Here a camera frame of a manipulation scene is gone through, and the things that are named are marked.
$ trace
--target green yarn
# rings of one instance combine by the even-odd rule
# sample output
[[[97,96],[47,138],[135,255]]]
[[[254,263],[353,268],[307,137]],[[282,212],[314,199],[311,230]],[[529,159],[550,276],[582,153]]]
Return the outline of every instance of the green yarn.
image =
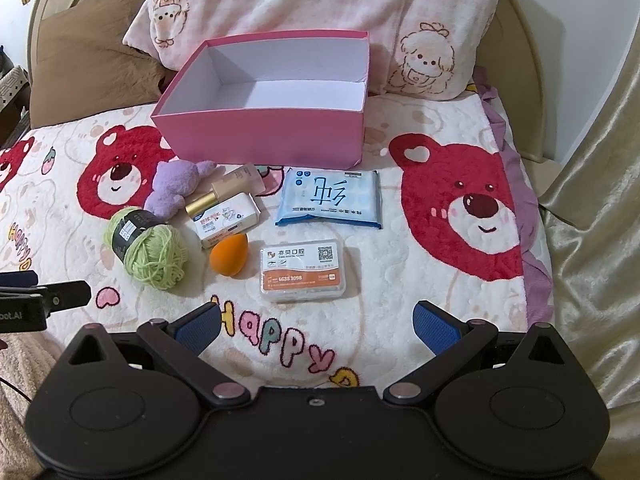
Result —
[[[139,207],[121,209],[109,220],[104,243],[111,247],[116,226],[129,212]],[[139,282],[166,290],[184,277],[182,267],[187,261],[188,251],[177,229],[171,225],[157,225],[136,238],[124,256],[127,274]]]

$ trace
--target white label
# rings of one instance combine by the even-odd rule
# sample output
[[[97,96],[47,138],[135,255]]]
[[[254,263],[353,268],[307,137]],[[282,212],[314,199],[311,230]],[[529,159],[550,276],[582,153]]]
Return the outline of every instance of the white label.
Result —
[[[338,246],[335,242],[280,246],[262,251],[263,269],[322,270],[337,267]],[[335,280],[335,275],[329,274],[329,279]]]
[[[120,237],[128,242],[129,238],[131,238],[131,235],[133,234],[133,231],[136,230],[136,226],[132,224],[132,222],[130,222],[129,220],[127,220],[127,223],[124,224],[124,226],[122,227],[122,229],[120,229]]]

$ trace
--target small white box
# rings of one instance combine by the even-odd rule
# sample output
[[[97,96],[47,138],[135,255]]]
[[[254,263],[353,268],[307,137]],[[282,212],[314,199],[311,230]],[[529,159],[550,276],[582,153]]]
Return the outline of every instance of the small white box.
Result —
[[[256,225],[259,217],[254,198],[240,193],[194,216],[193,223],[202,247],[209,249],[222,238]]]

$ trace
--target qr code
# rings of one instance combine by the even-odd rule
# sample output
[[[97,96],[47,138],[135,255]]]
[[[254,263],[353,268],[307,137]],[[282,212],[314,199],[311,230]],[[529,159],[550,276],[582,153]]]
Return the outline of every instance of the qr code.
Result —
[[[318,260],[321,262],[330,262],[334,259],[334,248],[318,247]]]

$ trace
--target yarn label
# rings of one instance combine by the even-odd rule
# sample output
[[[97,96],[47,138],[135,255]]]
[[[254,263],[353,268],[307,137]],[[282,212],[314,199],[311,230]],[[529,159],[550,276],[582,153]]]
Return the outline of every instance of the yarn label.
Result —
[[[118,222],[113,237],[111,237],[111,247],[116,256],[124,262],[124,256],[133,242],[147,229],[157,225],[162,225],[159,218],[144,209],[131,211]]]

